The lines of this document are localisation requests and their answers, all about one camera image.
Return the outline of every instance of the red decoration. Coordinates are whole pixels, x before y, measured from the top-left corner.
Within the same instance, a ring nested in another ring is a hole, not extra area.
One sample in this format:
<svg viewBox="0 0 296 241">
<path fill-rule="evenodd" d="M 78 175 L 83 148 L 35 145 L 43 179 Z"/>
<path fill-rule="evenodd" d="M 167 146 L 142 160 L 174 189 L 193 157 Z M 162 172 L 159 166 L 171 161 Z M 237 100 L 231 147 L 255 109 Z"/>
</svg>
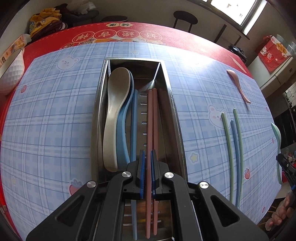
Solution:
<svg viewBox="0 0 296 241">
<path fill-rule="evenodd" d="M 90 38 L 92 38 L 93 35 L 94 35 L 94 32 L 90 32 L 90 31 L 88 31 L 88 32 L 83 32 L 83 33 L 81 33 L 81 34 L 76 35 L 76 36 L 73 38 L 72 42 L 74 42 L 74 43 L 80 43 L 80 42 L 83 42 L 83 41 L 87 41 L 87 40 L 89 40 Z"/>
<path fill-rule="evenodd" d="M 161 37 L 160 34 L 158 34 L 156 32 L 152 32 L 152 31 L 142 31 L 140 33 L 140 35 L 144 39 L 148 39 L 148 40 L 153 40 L 153 41 L 160 41 L 160 40 L 162 40 L 162 37 Z"/>
<path fill-rule="evenodd" d="M 96 39 L 108 39 L 113 37 L 116 34 L 116 31 L 111 30 L 111 29 L 104 29 L 101 31 L 98 31 L 94 34 L 94 37 Z"/>
<path fill-rule="evenodd" d="M 71 43 L 65 44 L 60 49 L 70 48 L 70 47 L 73 47 L 73 46 L 76 46 L 76 43 L 71 42 Z"/>
<path fill-rule="evenodd" d="M 273 72 L 284 63 L 291 55 L 287 49 L 272 36 L 268 43 L 258 53 L 269 72 Z"/>
<path fill-rule="evenodd" d="M 124 39 L 137 38 L 139 33 L 133 29 L 123 29 L 117 32 L 117 36 Z"/>
</svg>

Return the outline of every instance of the white bowl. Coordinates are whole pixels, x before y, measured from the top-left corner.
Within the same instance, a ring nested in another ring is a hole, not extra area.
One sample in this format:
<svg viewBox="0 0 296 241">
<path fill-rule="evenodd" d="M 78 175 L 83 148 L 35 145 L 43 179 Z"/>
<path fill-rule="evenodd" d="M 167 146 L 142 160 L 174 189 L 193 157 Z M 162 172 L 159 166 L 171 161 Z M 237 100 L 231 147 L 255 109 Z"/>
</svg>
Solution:
<svg viewBox="0 0 296 241">
<path fill-rule="evenodd" d="M 9 94 L 20 81 L 24 71 L 23 51 L 16 50 L 0 68 L 0 94 Z"/>
</svg>

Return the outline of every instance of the clothing pile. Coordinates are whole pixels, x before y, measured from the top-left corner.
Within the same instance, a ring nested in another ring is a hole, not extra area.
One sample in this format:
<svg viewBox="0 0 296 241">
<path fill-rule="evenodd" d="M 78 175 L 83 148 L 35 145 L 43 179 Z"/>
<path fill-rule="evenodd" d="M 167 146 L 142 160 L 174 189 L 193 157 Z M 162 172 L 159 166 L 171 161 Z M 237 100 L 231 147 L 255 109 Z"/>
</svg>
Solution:
<svg viewBox="0 0 296 241">
<path fill-rule="evenodd" d="M 63 23 L 60 10 L 56 8 L 45 8 L 40 13 L 34 14 L 30 19 L 29 33 L 32 42 L 56 33 L 67 28 L 67 24 Z"/>
</svg>

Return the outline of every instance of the window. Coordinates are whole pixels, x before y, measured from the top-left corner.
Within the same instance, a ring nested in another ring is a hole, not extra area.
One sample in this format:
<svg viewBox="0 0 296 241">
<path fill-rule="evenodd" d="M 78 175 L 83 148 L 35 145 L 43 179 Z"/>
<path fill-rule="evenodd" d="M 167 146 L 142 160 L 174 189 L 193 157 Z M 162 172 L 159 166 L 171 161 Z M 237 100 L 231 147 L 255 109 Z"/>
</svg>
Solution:
<svg viewBox="0 0 296 241">
<path fill-rule="evenodd" d="M 242 31 L 262 0 L 189 0 L 215 13 Z"/>
</svg>

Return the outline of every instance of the human hand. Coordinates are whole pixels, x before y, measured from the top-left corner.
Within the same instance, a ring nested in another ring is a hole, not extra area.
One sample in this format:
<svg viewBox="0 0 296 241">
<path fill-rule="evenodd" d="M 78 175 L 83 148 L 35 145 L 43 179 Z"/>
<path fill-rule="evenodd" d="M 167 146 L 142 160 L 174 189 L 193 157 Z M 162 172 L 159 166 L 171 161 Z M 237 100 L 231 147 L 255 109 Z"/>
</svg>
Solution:
<svg viewBox="0 0 296 241">
<path fill-rule="evenodd" d="M 276 211 L 272 214 L 271 218 L 265 223 L 265 229 L 271 230 L 273 225 L 281 225 L 282 221 L 288 217 L 292 217 L 294 209 L 289 207 L 291 201 L 292 191 L 287 192 L 286 198 L 282 201 Z"/>
</svg>

